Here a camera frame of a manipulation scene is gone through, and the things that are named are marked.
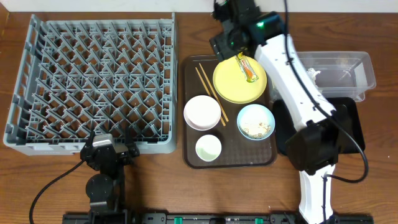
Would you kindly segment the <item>small white cup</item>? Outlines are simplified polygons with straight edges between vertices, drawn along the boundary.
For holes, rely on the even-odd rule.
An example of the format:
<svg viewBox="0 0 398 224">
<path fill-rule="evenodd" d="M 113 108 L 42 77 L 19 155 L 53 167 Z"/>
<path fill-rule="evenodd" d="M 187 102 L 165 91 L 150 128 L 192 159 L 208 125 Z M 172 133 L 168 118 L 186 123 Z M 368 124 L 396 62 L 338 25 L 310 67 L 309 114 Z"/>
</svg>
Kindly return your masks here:
<svg viewBox="0 0 398 224">
<path fill-rule="evenodd" d="M 217 159 L 222 150 L 221 141 L 214 135 L 204 135 L 195 144 L 197 156 L 205 161 L 212 162 Z"/>
</svg>

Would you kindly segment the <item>light blue bowl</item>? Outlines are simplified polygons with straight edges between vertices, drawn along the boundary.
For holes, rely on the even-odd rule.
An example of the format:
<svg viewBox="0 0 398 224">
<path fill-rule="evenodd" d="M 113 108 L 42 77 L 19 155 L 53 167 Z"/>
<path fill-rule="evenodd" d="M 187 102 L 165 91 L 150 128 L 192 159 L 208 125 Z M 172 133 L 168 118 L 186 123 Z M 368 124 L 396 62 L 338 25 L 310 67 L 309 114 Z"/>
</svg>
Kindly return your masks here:
<svg viewBox="0 0 398 224">
<path fill-rule="evenodd" d="M 275 130 L 275 118 L 272 112 L 263 105 L 250 104 L 243 107 L 236 118 L 240 133 L 253 141 L 265 140 Z"/>
</svg>

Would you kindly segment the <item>rice food scraps pile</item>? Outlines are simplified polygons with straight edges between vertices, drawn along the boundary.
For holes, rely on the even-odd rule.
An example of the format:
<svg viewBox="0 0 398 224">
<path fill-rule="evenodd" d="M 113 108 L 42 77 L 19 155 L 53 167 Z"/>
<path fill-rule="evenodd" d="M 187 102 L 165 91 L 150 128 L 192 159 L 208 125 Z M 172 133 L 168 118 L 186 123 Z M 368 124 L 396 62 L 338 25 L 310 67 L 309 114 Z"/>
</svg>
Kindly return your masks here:
<svg viewBox="0 0 398 224">
<path fill-rule="evenodd" d="M 270 132 L 271 126 L 263 122 L 245 122 L 241 124 L 241 129 L 246 136 L 253 139 L 261 139 Z"/>
</svg>

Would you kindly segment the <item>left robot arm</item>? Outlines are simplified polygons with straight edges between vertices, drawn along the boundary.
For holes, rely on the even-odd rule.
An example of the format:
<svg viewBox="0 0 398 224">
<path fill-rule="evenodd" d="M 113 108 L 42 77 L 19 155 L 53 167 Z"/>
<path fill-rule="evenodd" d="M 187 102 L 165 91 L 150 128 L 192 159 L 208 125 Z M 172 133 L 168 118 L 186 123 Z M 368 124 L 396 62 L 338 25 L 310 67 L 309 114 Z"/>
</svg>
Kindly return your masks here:
<svg viewBox="0 0 398 224">
<path fill-rule="evenodd" d="M 140 151 L 134 140 L 126 137 L 117 146 L 111 134 L 90 132 L 80 151 L 83 162 L 97 171 L 86 184 L 90 199 L 88 223 L 135 223 L 134 212 L 126 208 L 124 167 L 133 164 Z"/>
</svg>

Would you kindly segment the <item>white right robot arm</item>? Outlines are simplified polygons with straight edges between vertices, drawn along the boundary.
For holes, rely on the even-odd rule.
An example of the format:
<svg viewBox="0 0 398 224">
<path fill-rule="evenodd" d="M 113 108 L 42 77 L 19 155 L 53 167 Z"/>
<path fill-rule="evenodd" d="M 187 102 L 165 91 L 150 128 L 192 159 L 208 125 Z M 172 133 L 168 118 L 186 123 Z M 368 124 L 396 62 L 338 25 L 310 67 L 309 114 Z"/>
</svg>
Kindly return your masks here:
<svg viewBox="0 0 398 224">
<path fill-rule="evenodd" d="M 278 89 L 296 130 L 285 146 L 300 174 L 299 212 L 306 223 L 326 223 L 333 214 L 328 178 L 338 162 L 345 131 L 336 122 L 335 107 L 317 90 L 294 55 L 288 20 L 276 12 L 213 11 L 212 16 L 223 26 L 223 32 L 210 39 L 219 60 L 249 53 Z"/>
</svg>

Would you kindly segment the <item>white paper napkin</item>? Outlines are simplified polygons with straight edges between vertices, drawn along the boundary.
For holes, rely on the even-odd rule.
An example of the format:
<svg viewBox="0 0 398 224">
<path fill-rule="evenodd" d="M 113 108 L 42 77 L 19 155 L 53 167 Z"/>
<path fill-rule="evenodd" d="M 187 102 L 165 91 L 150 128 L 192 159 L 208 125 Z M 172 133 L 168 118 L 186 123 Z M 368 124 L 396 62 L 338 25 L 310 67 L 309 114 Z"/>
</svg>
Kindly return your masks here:
<svg viewBox="0 0 398 224">
<path fill-rule="evenodd" d="M 307 75 L 310 77 L 310 79 L 312 80 L 313 84 L 316 86 L 316 79 L 317 79 L 317 75 L 321 74 L 321 71 L 319 70 L 315 70 L 314 68 L 309 68 L 307 70 Z"/>
</svg>

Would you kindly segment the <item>yellow orange snack wrapper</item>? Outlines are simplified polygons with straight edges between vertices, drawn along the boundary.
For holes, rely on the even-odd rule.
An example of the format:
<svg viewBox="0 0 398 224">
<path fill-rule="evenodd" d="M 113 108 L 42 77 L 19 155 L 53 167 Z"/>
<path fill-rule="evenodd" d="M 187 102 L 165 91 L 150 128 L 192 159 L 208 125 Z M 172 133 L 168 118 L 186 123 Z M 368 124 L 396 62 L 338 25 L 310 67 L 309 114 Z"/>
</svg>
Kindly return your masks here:
<svg viewBox="0 0 398 224">
<path fill-rule="evenodd" d="M 259 77 L 256 75 L 256 73 L 252 69 L 247 57 L 242 52 L 235 55 L 234 58 L 236 59 L 238 65 L 248 83 L 256 82 L 259 79 Z"/>
</svg>

